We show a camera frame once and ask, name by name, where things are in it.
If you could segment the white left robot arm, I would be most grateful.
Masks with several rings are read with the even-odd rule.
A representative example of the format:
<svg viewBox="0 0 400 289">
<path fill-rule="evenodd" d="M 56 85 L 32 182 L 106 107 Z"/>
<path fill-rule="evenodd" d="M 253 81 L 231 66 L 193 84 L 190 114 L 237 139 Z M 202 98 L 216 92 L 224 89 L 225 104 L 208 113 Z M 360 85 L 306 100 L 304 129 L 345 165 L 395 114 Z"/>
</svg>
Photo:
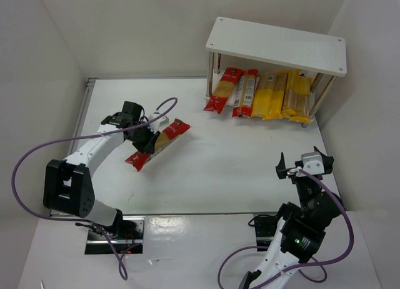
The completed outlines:
<svg viewBox="0 0 400 289">
<path fill-rule="evenodd" d="M 121 210 L 95 198 L 92 177 L 100 164 L 125 141 L 130 141 L 139 152 L 153 154 L 160 129 L 168 121 L 159 111 L 145 116 L 141 105 L 124 102 L 120 112 L 101 121 L 96 138 L 63 160 L 51 160 L 47 164 L 44 206 L 88 221 L 91 228 L 99 225 L 112 238 L 133 231 L 136 225 L 124 220 Z"/>
</svg>

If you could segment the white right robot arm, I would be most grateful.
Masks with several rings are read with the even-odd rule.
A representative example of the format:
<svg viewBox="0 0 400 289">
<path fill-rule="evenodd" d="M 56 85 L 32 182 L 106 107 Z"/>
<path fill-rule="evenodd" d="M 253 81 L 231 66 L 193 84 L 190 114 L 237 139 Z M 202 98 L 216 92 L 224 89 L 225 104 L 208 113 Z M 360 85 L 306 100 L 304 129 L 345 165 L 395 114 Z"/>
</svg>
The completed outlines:
<svg viewBox="0 0 400 289">
<path fill-rule="evenodd" d="M 264 262 L 255 271 L 245 274 L 240 288 L 250 288 L 257 278 L 264 282 L 289 266 L 307 263 L 318 251 L 326 234 L 325 228 L 341 212 L 319 184 L 297 169 L 322 180 L 323 175 L 332 173 L 333 163 L 332 156 L 324 155 L 317 148 L 301 155 L 292 168 L 286 167 L 281 155 L 276 166 L 277 176 L 280 179 L 289 178 L 296 185 L 300 205 L 288 202 L 280 207 L 274 219 L 276 231 Z"/>
</svg>

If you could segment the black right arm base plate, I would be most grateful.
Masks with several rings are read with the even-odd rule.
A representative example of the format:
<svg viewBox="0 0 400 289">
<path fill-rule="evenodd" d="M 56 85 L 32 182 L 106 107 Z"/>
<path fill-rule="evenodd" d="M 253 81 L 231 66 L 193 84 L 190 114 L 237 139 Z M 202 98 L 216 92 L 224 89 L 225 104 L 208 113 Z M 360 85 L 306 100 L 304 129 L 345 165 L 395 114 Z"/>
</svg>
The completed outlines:
<svg viewBox="0 0 400 289">
<path fill-rule="evenodd" d="M 254 228 L 257 252 L 267 251 L 277 230 L 278 219 L 276 215 L 256 215 L 248 221 L 247 225 Z"/>
</svg>

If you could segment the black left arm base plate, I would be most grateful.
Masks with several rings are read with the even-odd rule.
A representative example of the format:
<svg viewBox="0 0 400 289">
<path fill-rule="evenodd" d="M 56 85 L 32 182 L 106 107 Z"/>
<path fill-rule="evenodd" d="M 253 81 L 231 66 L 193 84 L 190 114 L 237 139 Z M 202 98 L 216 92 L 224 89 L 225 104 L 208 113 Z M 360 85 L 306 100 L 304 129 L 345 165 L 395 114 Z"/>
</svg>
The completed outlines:
<svg viewBox="0 0 400 289">
<path fill-rule="evenodd" d="M 142 254 L 143 253 L 143 238 L 145 217 L 144 216 L 125 216 L 125 220 L 135 224 L 135 229 L 125 232 L 118 237 L 111 238 L 111 243 L 115 250 L 120 255 L 122 252 L 127 254 Z M 105 237 L 93 230 L 87 233 L 85 255 L 110 255 L 113 251 Z"/>
</svg>

